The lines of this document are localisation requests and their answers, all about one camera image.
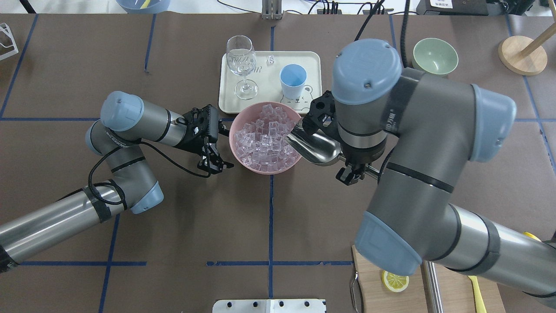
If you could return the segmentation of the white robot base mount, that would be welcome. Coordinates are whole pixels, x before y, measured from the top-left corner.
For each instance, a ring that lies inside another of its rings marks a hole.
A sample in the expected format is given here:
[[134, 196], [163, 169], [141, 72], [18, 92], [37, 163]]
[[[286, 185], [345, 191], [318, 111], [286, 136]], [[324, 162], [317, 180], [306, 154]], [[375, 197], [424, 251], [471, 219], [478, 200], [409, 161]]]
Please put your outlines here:
[[248, 299], [218, 300], [213, 313], [326, 313], [321, 299]]

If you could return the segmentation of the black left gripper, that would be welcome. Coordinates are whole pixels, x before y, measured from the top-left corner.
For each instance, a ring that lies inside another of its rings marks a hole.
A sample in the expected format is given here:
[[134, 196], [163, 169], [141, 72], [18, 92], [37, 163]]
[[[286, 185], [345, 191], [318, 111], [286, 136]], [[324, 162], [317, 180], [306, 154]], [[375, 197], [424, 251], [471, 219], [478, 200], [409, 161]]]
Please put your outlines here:
[[202, 155], [197, 168], [210, 173], [221, 173], [234, 164], [222, 159], [217, 150], [220, 131], [224, 129], [219, 118], [218, 109], [209, 104], [203, 108], [193, 108], [175, 120], [181, 138], [175, 145], [179, 150]]

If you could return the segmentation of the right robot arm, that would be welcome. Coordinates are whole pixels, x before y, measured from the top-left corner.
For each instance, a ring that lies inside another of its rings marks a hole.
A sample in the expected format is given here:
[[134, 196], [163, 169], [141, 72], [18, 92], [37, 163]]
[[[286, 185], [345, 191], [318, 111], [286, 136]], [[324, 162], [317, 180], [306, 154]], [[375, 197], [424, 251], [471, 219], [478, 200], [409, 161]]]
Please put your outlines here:
[[338, 141], [363, 166], [398, 138], [356, 235], [359, 253], [395, 275], [423, 261], [482, 276], [555, 307], [555, 244], [532, 239], [450, 204], [466, 162], [488, 162], [516, 117], [506, 95], [402, 68], [397, 50], [366, 38], [334, 61], [332, 88], [314, 99], [304, 128]]

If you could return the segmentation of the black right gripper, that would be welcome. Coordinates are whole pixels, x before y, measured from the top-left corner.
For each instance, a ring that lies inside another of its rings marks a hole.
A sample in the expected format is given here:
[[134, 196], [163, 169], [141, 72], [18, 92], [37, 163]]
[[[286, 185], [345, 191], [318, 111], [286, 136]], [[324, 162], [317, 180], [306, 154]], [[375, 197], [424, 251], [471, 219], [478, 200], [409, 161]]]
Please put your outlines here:
[[321, 130], [338, 141], [347, 162], [353, 165], [372, 163], [381, 156], [381, 131], [371, 134], [350, 133], [336, 121], [335, 99], [331, 91], [311, 102], [308, 113], [302, 118], [302, 128], [308, 135]]

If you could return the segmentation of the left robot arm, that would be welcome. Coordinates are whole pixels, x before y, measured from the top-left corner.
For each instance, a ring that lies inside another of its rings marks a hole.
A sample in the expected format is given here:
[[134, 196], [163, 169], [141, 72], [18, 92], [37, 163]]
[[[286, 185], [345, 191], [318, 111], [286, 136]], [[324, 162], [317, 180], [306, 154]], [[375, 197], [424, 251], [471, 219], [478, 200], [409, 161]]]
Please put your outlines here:
[[1, 272], [60, 242], [130, 210], [143, 213], [163, 201], [164, 195], [141, 145], [158, 142], [198, 155], [196, 176], [208, 178], [233, 164], [217, 151], [220, 135], [230, 131], [212, 105], [179, 114], [137, 95], [114, 91], [101, 107], [100, 119], [86, 133], [86, 143], [113, 178], [87, 184], [40, 210], [1, 226]]

